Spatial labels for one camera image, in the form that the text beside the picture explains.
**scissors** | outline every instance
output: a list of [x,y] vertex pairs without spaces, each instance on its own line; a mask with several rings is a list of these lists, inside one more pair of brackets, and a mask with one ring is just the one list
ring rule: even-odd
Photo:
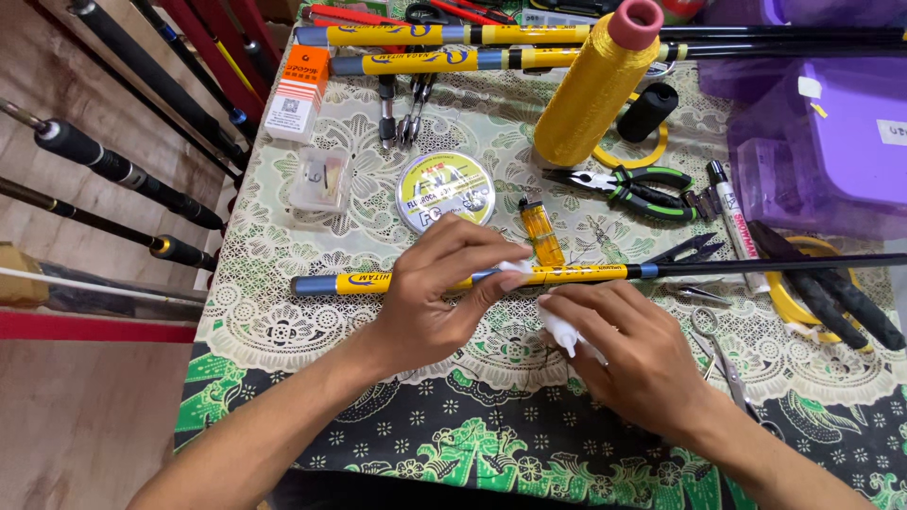
[[[734,400],[734,403],[740,407],[743,412],[747,413],[752,417],[759,426],[767,430],[772,434],[772,436],[785,441],[785,435],[781,431],[781,427],[773,421],[764,420],[759,416],[759,413],[756,412],[756,406],[750,401],[749,396],[746,394],[746,384],[743,382],[743,379],[740,378],[740,372],[737,371],[736,364],[731,361],[725,355],[725,352],[721,349],[721,344],[718,343],[716,339],[713,338],[712,342],[709,342],[703,335],[712,335],[717,331],[717,320],[714,320],[713,328],[702,328],[700,320],[697,320],[697,316],[707,315],[710,319],[715,318],[715,313],[710,309],[697,308],[693,310],[693,329],[690,335],[699,345],[699,348],[706,353],[706,356],[712,358],[711,363],[714,364],[714,367],[718,369],[718,372],[721,373],[727,379],[727,385],[731,388],[731,399]],[[712,350],[709,343],[712,343],[715,346],[715,350]]]

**spool of yellow thread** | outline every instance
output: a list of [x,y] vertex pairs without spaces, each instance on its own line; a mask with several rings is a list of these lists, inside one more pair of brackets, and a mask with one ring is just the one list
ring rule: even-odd
[[539,166],[570,168],[592,154],[658,56],[663,22],[651,0],[626,0],[595,24],[535,126]]

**left hand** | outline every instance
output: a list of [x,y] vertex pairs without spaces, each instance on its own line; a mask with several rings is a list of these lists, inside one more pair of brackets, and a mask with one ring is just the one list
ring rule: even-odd
[[378,379],[441,361],[466,344],[488,307],[522,285],[524,275],[501,271],[483,278],[456,306],[442,294],[476,271],[531,255],[528,246],[446,213],[397,259],[377,319],[349,340]]

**fishing rod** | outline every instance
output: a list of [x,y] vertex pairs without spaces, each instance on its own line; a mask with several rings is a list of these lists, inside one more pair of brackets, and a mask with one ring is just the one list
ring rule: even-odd
[[57,32],[62,34],[67,41],[78,48],[92,62],[97,64],[97,66],[100,67],[102,71],[107,73],[107,75],[110,76],[116,83],[119,83],[122,88],[126,89],[128,93],[132,94],[132,97],[137,99],[139,103],[144,104],[146,108],[151,110],[151,112],[157,115],[159,119],[170,126],[170,128],[179,136],[181,136],[186,142],[188,142],[189,145],[194,147],[197,151],[201,152],[201,155],[208,158],[209,161],[214,163],[216,167],[227,174],[227,176],[230,177],[233,181],[237,179],[237,175],[233,173],[233,171],[231,171],[229,168],[227,168],[227,165],[219,160],[217,156],[212,154],[211,151],[205,148],[204,145],[199,143],[199,141],[196,140],[194,136],[189,134],[189,132],[187,132],[186,130],[182,129],[179,124],[175,123],[167,113],[164,113],[164,111],[157,104],[155,104],[151,99],[148,99],[148,97],[141,91],[139,91],[139,89],[135,88],[135,85],[130,83],[130,81],[123,77],[122,74],[117,72],[116,69],[113,69],[110,64],[107,64],[107,61],[102,59],[100,55],[98,55],[92,48],[88,46],[88,44],[80,39],[75,34],[75,32],[70,29],[70,27],[64,25],[60,20],[56,18],[56,16],[51,14],[51,12],[48,11],[46,7],[39,4],[37,0],[25,0],[25,3],[28,4],[28,6],[32,7],[32,9],[34,9],[34,11],[38,13],[38,15],[44,18],[47,23],[56,28]]
[[242,49],[246,50],[246,55],[249,56],[252,67],[254,67],[258,75],[265,80],[265,84],[270,87],[274,84],[274,79],[277,78],[277,68],[271,64],[270,59],[262,50],[261,44],[258,41],[251,39],[249,35],[246,34],[246,30],[242,27],[242,23],[236,18],[236,15],[230,8],[227,0],[220,0],[220,6],[223,7],[224,13],[226,13],[229,21],[233,23],[233,27],[239,32],[239,36],[242,37]]
[[[308,46],[409,44],[582,44],[593,25],[351,25],[300,26],[293,34]],[[664,26],[662,43],[891,43],[907,44],[903,28],[823,26]]]
[[[540,50],[471,50],[420,54],[373,54],[338,56],[330,60],[335,76],[363,74],[452,73],[500,69],[570,67],[580,48]],[[809,58],[907,56],[907,45],[848,44],[662,44],[655,62],[709,60],[717,58]]]
[[189,195],[151,177],[142,167],[105,149],[78,128],[60,119],[41,120],[0,97],[0,110],[34,130],[34,143],[42,149],[87,166],[104,179],[158,202],[200,227],[221,230],[224,222],[211,209]]
[[161,35],[161,38],[167,43],[167,45],[173,50],[173,52],[182,60],[186,67],[189,67],[189,70],[192,71],[192,74],[204,85],[205,89],[214,97],[214,99],[220,104],[220,107],[227,111],[229,114],[229,121],[231,124],[236,126],[236,129],[246,137],[246,141],[249,142],[251,146],[255,142],[255,137],[258,135],[258,125],[250,120],[245,112],[237,108],[227,97],[223,90],[220,89],[220,86],[217,82],[211,78],[211,75],[205,71],[205,68],[199,64],[199,61],[195,58],[195,55],[189,51],[189,48],[182,43],[176,33],[173,32],[173,29],[167,25],[154,10],[154,7],[151,6],[151,3],[148,0],[131,0],[132,4],[135,5],[135,8],[139,10],[141,15],[145,17],[151,27]]
[[249,166],[249,153],[243,153],[218,124],[126,33],[94,0],[73,0],[70,12],[82,20],[111,51],[143,82],[182,117],[192,129],[216,147],[242,171]]
[[205,34],[208,36],[208,38],[214,43],[215,46],[217,46],[218,51],[224,57],[224,60],[227,61],[227,64],[229,64],[229,67],[230,67],[230,69],[233,70],[233,73],[239,78],[239,80],[242,82],[242,84],[245,85],[245,87],[249,90],[249,92],[251,92],[253,95],[258,97],[258,93],[255,92],[255,88],[252,87],[252,83],[249,83],[249,80],[246,78],[246,75],[243,74],[241,69],[239,69],[239,66],[236,64],[236,61],[233,60],[233,57],[230,56],[229,52],[227,51],[227,48],[225,48],[223,43],[220,42],[220,39],[218,38],[217,34],[214,34],[214,31],[211,30],[210,26],[208,26],[208,22],[205,21],[205,18],[202,17],[202,15],[198,11],[198,9],[195,8],[195,5],[193,5],[192,2],[190,2],[190,0],[181,0],[181,1],[183,1],[183,3],[189,8],[189,10],[192,12],[192,15],[195,16],[195,19],[199,21],[199,25],[201,25],[202,30],[205,31]]
[[[882,255],[848,255],[813,257],[808,260],[715,260],[709,262],[667,262],[642,264],[609,264],[606,266],[535,267],[526,275],[523,287],[593,283],[607,280],[637,280],[669,276],[702,276],[786,270],[825,270],[839,268],[874,268],[907,265],[907,253]],[[474,273],[449,290],[469,289],[476,282],[500,272],[499,269]],[[346,273],[337,275],[297,276],[290,281],[294,296],[335,296],[387,292],[392,273]]]
[[29,205],[50,211],[57,216],[75,220],[83,225],[88,225],[98,230],[103,230],[117,237],[130,240],[147,246],[151,255],[157,259],[169,260],[184,266],[191,266],[201,270],[214,271],[217,268],[217,261],[208,253],[205,253],[194,246],[176,239],[171,235],[161,235],[158,237],[130,229],[115,221],[110,221],[87,211],[76,209],[72,204],[66,203],[45,195],[39,191],[9,181],[0,177],[0,194],[6,195],[12,199],[23,201]]

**marker pen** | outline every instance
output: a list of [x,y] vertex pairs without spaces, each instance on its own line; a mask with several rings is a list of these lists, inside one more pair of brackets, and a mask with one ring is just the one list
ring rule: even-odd
[[[725,217],[727,231],[730,233],[731,240],[734,242],[734,251],[741,260],[757,260],[759,252],[756,251],[756,245],[753,237],[749,235],[749,228],[746,227],[746,219],[743,212],[737,204],[734,188],[727,181],[725,170],[721,168],[721,163],[717,161],[708,162],[706,167],[708,176],[718,191],[721,198],[721,213]],[[771,289],[768,285],[765,273],[744,273],[746,285],[754,294],[768,292]]]

